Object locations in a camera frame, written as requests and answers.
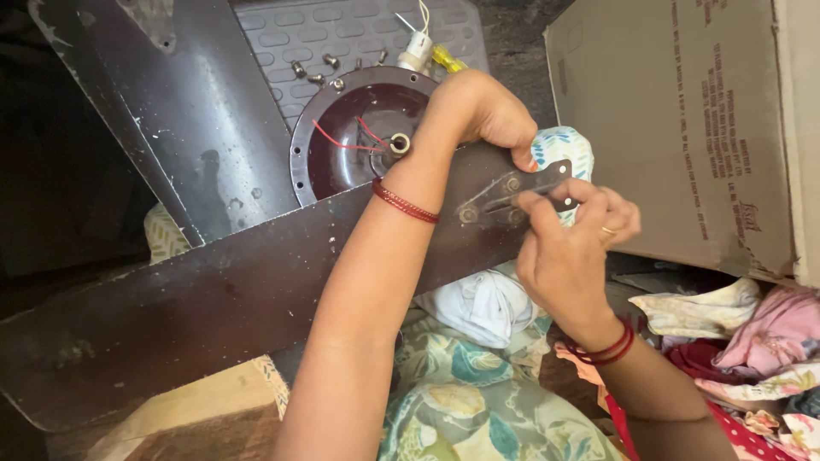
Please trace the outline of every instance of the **teal floral dress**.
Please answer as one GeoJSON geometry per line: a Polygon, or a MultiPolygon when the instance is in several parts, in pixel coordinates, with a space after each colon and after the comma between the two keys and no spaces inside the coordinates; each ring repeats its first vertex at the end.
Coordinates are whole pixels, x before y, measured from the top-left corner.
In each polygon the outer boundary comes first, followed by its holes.
{"type": "Polygon", "coordinates": [[[622,459],[589,419],[539,386],[552,322],[543,311],[503,350],[413,311],[395,355],[380,461],[622,459]]]}

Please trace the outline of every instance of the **screw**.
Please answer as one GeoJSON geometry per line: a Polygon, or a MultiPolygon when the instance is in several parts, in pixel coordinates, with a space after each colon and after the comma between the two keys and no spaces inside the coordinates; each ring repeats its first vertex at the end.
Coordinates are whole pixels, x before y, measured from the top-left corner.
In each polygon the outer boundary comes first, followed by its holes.
{"type": "Polygon", "coordinates": [[[303,78],[307,74],[305,68],[302,67],[302,63],[299,61],[291,62],[290,66],[294,69],[294,74],[296,74],[296,78],[298,79],[303,78]]]}
{"type": "Polygon", "coordinates": [[[524,221],[524,212],[516,208],[510,212],[508,219],[510,224],[519,224],[521,221],[524,221]]]}
{"type": "Polygon", "coordinates": [[[329,53],[323,54],[321,56],[321,59],[322,59],[322,61],[330,64],[330,67],[333,67],[334,69],[339,68],[339,60],[336,59],[335,57],[332,57],[329,53]]]}
{"type": "Polygon", "coordinates": [[[507,189],[510,190],[518,190],[521,187],[521,181],[518,180],[515,176],[507,180],[507,189]]]}
{"type": "Polygon", "coordinates": [[[332,86],[336,91],[341,91],[344,89],[344,81],[342,81],[342,79],[333,80],[330,82],[330,86],[332,86]]]}
{"type": "Polygon", "coordinates": [[[462,220],[462,222],[476,222],[478,221],[478,210],[476,210],[476,207],[468,205],[462,208],[462,211],[458,214],[458,217],[462,220]]]}
{"type": "Polygon", "coordinates": [[[307,81],[311,83],[325,84],[325,76],[322,74],[308,75],[307,81]]]}

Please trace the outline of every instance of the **rubber mat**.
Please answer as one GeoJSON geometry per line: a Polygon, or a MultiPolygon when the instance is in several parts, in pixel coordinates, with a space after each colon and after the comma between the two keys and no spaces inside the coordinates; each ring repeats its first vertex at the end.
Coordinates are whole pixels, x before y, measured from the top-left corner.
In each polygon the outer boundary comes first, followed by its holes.
{"type": "MultiPolygon", "coordinates": [[[[481,19],[467,0],[426,0],[430,9],[430,37],[442,43],[469,67],[490,71],[481,19]]],[[[385,65],[394,66],[411,30],[396,17],[421,28],[416,0],[266,1],[234,5],[239,24],[291,132],[298,116],[319,85],[297,79],[290,67],[300,61],[309,75],[322,74],[326,82],[353,70],[356,58],[372,66],[379,52],[388,52],[385,65]],[[341,61],[339,69],[325,64],[329,53],[341,61]]],[[[433,65],[439,80],[446,71],[433,65]]]]}

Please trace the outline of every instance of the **white capacitor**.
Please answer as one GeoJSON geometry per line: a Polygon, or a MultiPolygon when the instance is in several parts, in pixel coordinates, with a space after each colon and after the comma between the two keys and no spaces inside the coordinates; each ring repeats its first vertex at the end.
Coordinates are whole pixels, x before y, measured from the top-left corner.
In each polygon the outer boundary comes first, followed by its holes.
{"type": "Polygon", "coordinates": [[[427,34],[414,30],[410,36],[408,47],[399,54],[396,66],[424,73],[432,56],[433,40],[427,34]]]}

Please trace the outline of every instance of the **red wire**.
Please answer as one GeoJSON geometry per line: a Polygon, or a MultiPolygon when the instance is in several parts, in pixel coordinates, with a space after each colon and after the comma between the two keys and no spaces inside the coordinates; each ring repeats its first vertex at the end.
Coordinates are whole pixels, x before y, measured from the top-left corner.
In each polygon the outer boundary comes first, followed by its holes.
{"type": "Polygon", "coordinates": [[[376,141],[379,141],[379,143],[380,143],[381,145],[385,146],[385,148],[390,148],[390,146],[389,146],[389,145],[387,145],[387,143],[386,143],[385,141],[383,141],[380,137],[378,137],[378,136],[374,135],[374,134],[373,134],[373,132],[372,132],[372,131],[370,131],[370,128],[367,128],[367,123],[365,123],[365,122],[364,122],[364,120],[362,120],[362,118],[361,118],[360,116],[356,117],[356,120],[358,120],[358,121],[359,121],[359,123],[361,123],[361,124],[362,124],[362,127],[364,127],[364,130],[365,130],[365,131],[366,131],[366,132],[367,132],[367,133],[368,133],[368,134],[369,134],[369,135],[370,135],[373,139],[375,139],[376,141]]]}
{"type": "Polygon", "coordinates": [[[348,146],[348,145],[344,145],[344,144],[340,143],[339,141],[337,141],[337,140],[335,140],[335,139],[331,138],[331,137],[330,137],[330,135],[328,135],[328,134],[327,134],[327,133],[326,133],[326,132],[325,132],[325,131],[321,128],[321,126],[319,126],[319,124],[318,124],[318,123],[316,123],[316,121],[315,121],[315,120],[311,120],[311,121],[313,122],[313,125],[314,125],[317,129],[319,129],[319,131],[320,131],[320,132],[321,132],[321,133],[322,133],[322,134],[323,134],[323,135],[324,135],[324,136],[325,136],[325,137],[326,137],[326,138],[327,138],[327,139],[328,139],[331,143],[336,144],[337,146],[339,146],[339,147],[341,147],[341,148],[363,148],[363,149],[365,149],[365,150],[375,150],[375,151],[377,151],[377,152],[384,152],[384,151],[385,151],[384,149],[380,149],[380,148],[368,148],[368,147],[365,147],[365,146],[348,146]]]}

